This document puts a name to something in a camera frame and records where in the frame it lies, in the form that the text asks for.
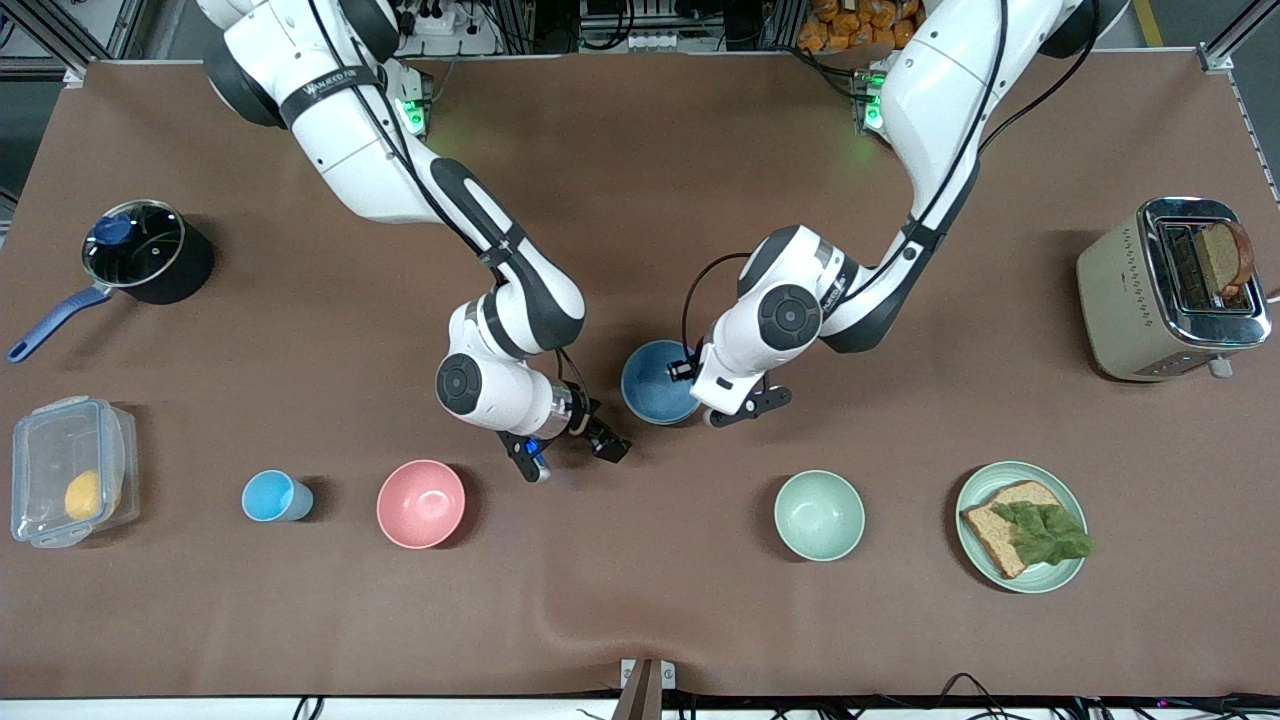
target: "black cable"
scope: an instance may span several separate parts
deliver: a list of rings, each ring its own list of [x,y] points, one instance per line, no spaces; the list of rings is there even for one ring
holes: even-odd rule
[[[951,678],[947,679],[947,684],[942,685],[942,692],[938,693],[938,700],[933,705],[934,710],[937,710],[938,707],[942,707],[942,702],[946,700],[947,693],[950,693],[951,688],[954,688],[955,684],[959,683],[963,679],[964,680],[969,680],[970,683],[973,683],[973,687],[978,688],[978,692],[980,692],[982,696],[987,700],[987,703],[988,703],[987,705],[987,714],[982,715],[980,717],[1002,715],[1005,717],[1012,717],[1014,720],[1025,720],[1025,719],[1019,719],[1018,716],[1010,715],[1009,712],[1006,712],[1005,711],[1005,706],[1000,705],[1000,701],[997,701],[995,697],[992,697],[992,694],[989,692],[987,692],[987,687],[983,685],[982,683],[979,683],[978,678],[974,678],[969,673],[956,673],[955,675],[951,675]],[[992,706],[1000,708],[1000,712],[997,714],[996,711],[993,711],[991,708]],[[975,716],[975,717],[970,717],[969,720],[979,720],[979,717]]]
[[[298,706],[293,708],[293,720],[301,720],[302,710],[307,706],[308,700],[311,700],[311,696],[302,696],[298,698]],[[320,717],[320,712],[323,710],[324,710],[324,698],[317,697],[316,706],[315,708],[311,710],[311,714],[307,715],[307,720],[316,720],[317,717]]]
[[[716,51],[719,53],[719,49],[726,42],[746,42],[748,40],[755,40],[756,45],[759,45],[759,37],[763,33],[764,33],[764,28],[762,27],[760,29],[753,32],[751,35],[749,35],[746,37],[728,37],[728,33],[721,35],[719,41],[716,42]]]
[[[840,76],[840,77],[847,77],[847,78],[856,77],[856,74],[858,74],[854,70],[846,70],[844,68],[833,68],[831,65],[824,65],[823,63],[818,61],[817,58],[813,56],[813,53],[808,53],[808,51],[800,50],[797,47],[791,47],[790,45],[769,45],[768,47],[764,47],[764,51],[767,51],[767,53],[788,53],[796,60],[800,60],[801,63],[804,63],[804,64],[809,65],[810,68],[813,68],[813,69],[815,69],[818,72],[822,72],[822,73],[828,73],[828,74]]]
[[[1009,126],[1016,123],[1019,119],[1023,118],[1023,115],[1038,108],[1041,102],[1048,100],[1050,96],[1052,96],[1055,92],[1059,91],[1059,88],[1066,85],[1066,81],[1071,79],[1071,76],[1075,74],[1075,70],[1079,70],[1080,65],[1083,65],[1084,61],[1089,59],[1089,53],[1093,51],[1093,46],[1098,41],[1098,36],[1102,35],[1102,9],[1100,6],[1098,0],[1092,0],[1092,5],[1093,5],[1093,35],[1089,36],[1089,41],[1085,42],[1084,50],[1082,50],[1080,54],[1076,55],[1075,63],[1071,63],[1071,67],[1068,68],[1065,73],[1062,73],[1062,77],[1057,78],[1057,82],[1055,82],[1052,86],[1050,86],[1048,90],[1042,92],[1039,97],[1032,100],[1030,102],[1027,104],[1025,108],[1010,115],[1007,120],[1000,123],[1000,126],[996,129],[993,129],[991,135],[987,136],[987,140],[983,140],[982,145],[978,146],[978,155],[982,155],[987,150],[987,146],[989,146],[993,140],[1000,137],[1000,133],[1009,129]]]
[[[685,309],[681,310],[681,313],[680,313],[680,342],[681,342],[681,347],[685,351],[685,361],[687,361],[687,363],[692,363],[694,361],[694,355],[689,354],[689,351],[690,351],[690,348],[689,348],[689,304],[692,302],[692,300],[694,300],[694,291],[698,290],[698,283],[703,282],[703,278],[707,277],[707,273],[712,272],[712,269],[716,265],[719,265],[721,263],[726,263],[726,261],[732,260],[735,258],[750,258],[750,256],[751,256],[750,252],[730,252],[728,255],[721,255],[719,258],[712,260],[710,264],[708,264],[705,268],[703,268],[703,272],[698,273],[698,277],[694,278],[694,283],[691,286],[689,286],[689,293],[685,295]],[[694,354],[695,355],[696,355],[696,352],[698,352],[698,348],[694,348]]]
[[[324,42],[329,47],[329,54],[333,55],[333,61],[339,68],[347,67],[342,61],[342,55],[338,54],[338,49],[334,46],[333,38],[329,37],[329,31],[325,28],[324,20],[320,18],[320,9],[316,8],[315,0],[307,0],[307,5],[311,9],[311,17],[315,19],[316,27],[320,28],[320,36],[324,37]],[[356,58],[360,60],[360,64],[364,65],[365,68],[369,68],[369,65],[366,65],[364,61],[364,55],[360,51],[360,44],[356,42],[355,37],[351,38],[351,46],[356,51]],[[356,100],[360,101],[360,106],[365,109],[365,114],[369,117],[369,122],[374,126],[374,128],[378,129],[378,133],[381,136],[383,142],[385,142],[388,147],[390,147],[392,155],[399,161],[401,167],[404,168],[404,172],[408,174],[410,179],[413,181],[413,184],[417,186],[417,191],[422,196],[422,200],[425,200],[426,204],[430,205],[431,210],[435,213],[438,218],[440,218],[440,222],[444,223],[447,228],[453,231],[462,240],[462,242],[465,242],[467,247],[471,249],[472,252],[480,255],[483,252],[480,247],[475,242],[472,242],[472,240],[467,237],[466,233],[462,232],[462,228],[460,228],[458,224],[454,223],[452,218],[449,218],[449,215],[444,211],[444,208],[442,208],[440,204],[435,200],[435,197],[431,196],[430,191],[426,190],[426,184],[422,182],[422,178],[419,177],[417,174],[417,168],[413,167],[413,161],[408,158],[408,142],[404,140],[404,132],[401,129],[401,124],[396,122],[396,110],[392,109],[392,102],[390,100],[387,99],[387,94],[383,91],[381,86],[376,86],[376,88],[378,88],[378,97],[383,101],[383,108],[387,110],[387,118],[388,118],[387,124],[390,124],[392,128],[396,131],[396,137],[399,141],[398,146],[396,145],[396,142],[392,141],[392,137],[390,135],[388,135],[387,128],[383,127],[383,123],[378,120],[378,114],[374,113],[374,109],[369,105],[369,100],[365,99],[365,94],[361,92],[358,87],[352,87],[351,91],[356,95]],[[489,272],[493,274],[494,282],[497,284],[502,284],[506,282],[506,278],[502,277],[502,273],[499,273],[497,268],[490,268]]]
[[[1009,712],[1007,710],[1000,710],[1000,711],[988,710],[986,712],[979,712],[977,715],[970,715],[969,717],[965,717],[965,720],[984,720],[987,717],[998,717],[998,719],[1005,719],[1005,720],[1032,720],[1030,717],[1027,717],[1025,715],[1018,715],[1015,712]]]
[[[996,46],[996,61],[991,64],[991,74],[987,78],[987,85],[983,88],[982,102],[978,104],[978,110],[973,114],[973,122],[969,123],[969,132],[965,133],[964,142],[956,149],[956,156],[951,160],[951,167],[947,169],[947,174],[942,177],[942,182],[938,184],[938,190],[934,191],[933,199],[925,205],[924,211],[916,218],[916,222],[923,223],[929,213],[933,211],[933,206],[938,204],[942,199],[942,191],[946,190],[947,183],[951,182],[951,177],[956,174],[960,169],[960,160],[965,155],[965,147],[969,147],[969,142],[973,141],[973,136],[982,127],[982,123],[987,119],[987,102],[991,101],[991,96],[995,94],[993,88],[996,86],[996,79],[1000,78],[1000,64],[1005,60],[1005,44],[1009,40],[1009,0],[1000,0],[1000,44]]]
[[[486,18],[489,18],[489,23],[493,26],[493,29],[499,32],[507,40],[507,42],[515,45],[517,50],[524,53],[525,45],[532,45],[532,41],[529,40],[527,37],[522,35],[511,35],[509,32],[507,32],[507,29],[502,27],[502,23],[498,22],[498,17],[493,14],[493,8],[490,8],[484,3],[480,3],[479,0],[476,0],[476,5],[480,5],[484,9],[484,14]]]
[[[568,351],[564,350],[563,347],[557,347],[556,355],[563,356],[564,361],[568,363],[570,369],[573,370],[573,377],[577,378],[577,386],[582,391],[582,404],[586,406],[584,407],[584,413],[590,413],[591,393],[586,391],[586,380],[582,379],[582,373],[577,369],[577,363],[575,363],[573,359],[568,356]]]
[[[901,705],[902,707],[910,707],[911,710],[928,710],[928,707],[920,707],[919,705],[915,705],[915,703],[911,703],[911,702],[906,702],[906,701],[902,701],[902,700],[897,700],[893,696],[877,694],[876,697],[887,700],[887,701],[892,702],[893,705]]]
[[[626,31],[623,31],[622,20],[625,20],[627,17],[630,17],[631,19],[627,20],[626,23],[627,28]],[[613,31],[613,37],[604,45],[591,45],[590,42],[582,40],[581,41],[582,47],[586,47],[588,50],[613,50],[614,47],[622,45],[626,41],[627,36],[631,35],[631,29],[635,28],[635,26],[636,26],[635,0],[626,0],[626,4],[622,4],[622,0],[618,0],[618,28]]]

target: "bread slice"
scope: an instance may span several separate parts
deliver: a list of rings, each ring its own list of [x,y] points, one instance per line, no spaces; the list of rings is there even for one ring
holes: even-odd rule
[[[973,534],[978,536],[982,546],[987,548],[987,555],[1000,568],[1000,573],[1009,579],[1021,575],[1027,570],[1027,564],[1023,562],[1021,557],[1018,557],[1018,551],[1014,550],[1015,525],[992,512],[991,506],[1000,502],[1007,505],[1019,501],[1027,501],[1033,505],[1062,505],[1047,487],[1036,480],[1023,480],[1001,488],[987,502],[963,512],[965,523],[969,523],[969,528],[973,529]]]
[[[1210,290],[1234,297],[1253,277],[1253,245],[1239,223],[1213,223],[1196,234],[1196,256]]]

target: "plate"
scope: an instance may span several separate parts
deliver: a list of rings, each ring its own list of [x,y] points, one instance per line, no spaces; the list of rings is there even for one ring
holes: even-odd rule
[[[1062,480],[1055,478],[1043,468],[1037,468],[1029,462],[1005,460],[982,468],[960,488],[960,497],[956,498],[956,533],[960,536],[960,544],[964,547],[965,555],[969,556],[969,561],[988,580],[1014,592],[1042,593],[1056,591],[1071,582],[1071,578],[1080,571],[1080,566],[1084,565],[1083,559],[1064,560],[1057,565],[1037,562],[1027,568],[1021,575],[1010,580],[1000,573],[995,561],[987,555],[987,548],[982,546],[982,541],[978,539],[978,536],[969,528],[969,523],[965,523],[960,515],[964,510],[987,502],[1001,488],[1021,480],[1036,480],[1048,488],[1053,493],[1053,497],[1062,503],[1062,509],[1080,523],[1084,532],[1089,532],[1089,525],[1084,521],[1084,510],[1080,509],[1079,501],[1075,500],[1071,491],[1066,489]]]

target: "blue bowl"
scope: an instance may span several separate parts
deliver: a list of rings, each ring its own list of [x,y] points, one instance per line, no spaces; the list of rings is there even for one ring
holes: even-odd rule
[[[637,418],[655,425],[672,425],[698,410],[689,395],[692,380],[671,382],[667,364],[685,359],[685,348],[673,340],[655,340],[636,348],[622,366],[622,400]]]

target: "brown tablecloth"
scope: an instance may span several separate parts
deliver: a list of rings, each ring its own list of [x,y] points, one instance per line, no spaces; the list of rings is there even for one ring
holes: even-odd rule
[[[1037,60],[1002,113],[1064,68]],[[545,693],[616,684],[631,656],[704,693],[934,693],[959,670],[997,693],[1280,691],[1280,346],[1240,355],[1231,382],[1107,382],[1075,290],[1084,247],[1172,193],[1228,202],[1280,278],[1231,87],[1190,54],[1091,59],[987,154],[888,340],[813,347],[774,374],[790,407],[723,430],[631,416],[630,351],[677,334],[712,258],[804,222],[874,263],[910,202],[815,74],[790,58],[461,63],[431,145],[582,287],[572,350],[631,455],[557,445],[557,479],[525,484],[434,397],[448,315],[488,286],[449,231],[352,215],[200,67],[95,65],[63,92],[0,252],[0,337],[86,283],[79,240],[123,200],[175,205],[219,265],[188,301],[115,299],[0,368],[5,428],[70,395],[129,409],[143,482],[133,525],[0,543],[0,692]],[[733,275],[708,278],[692,327]],[[445,550],[399,550],[375,523],[381,480],[417,457],[470,493]],[[1098,552],[1060,591],[1001,592],[957,552],[957,482],[1001,459],[1051,469],[1085,509]],[[314,520],[244,519],[264,468],[307,478]],[[772,528],[780,484],[808,468],[849,478],[869,514],[835,564],[797,561]]]

